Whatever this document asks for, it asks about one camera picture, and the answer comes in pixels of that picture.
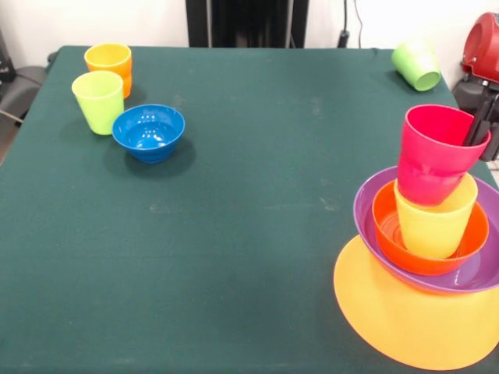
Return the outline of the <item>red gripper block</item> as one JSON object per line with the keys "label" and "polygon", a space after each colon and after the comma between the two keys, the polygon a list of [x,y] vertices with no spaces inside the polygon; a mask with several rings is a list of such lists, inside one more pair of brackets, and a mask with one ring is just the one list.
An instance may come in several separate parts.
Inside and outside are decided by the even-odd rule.
{"label": "red gripper block", "polygon": [[[477,19],[464,46],[464,72],[498,83],[498,32],[497,13],[486,12]],[[490,141],[480,160],[494,161],[498,156],[498,92],[483,92],[463,145],[479,145],[487,134]]]}

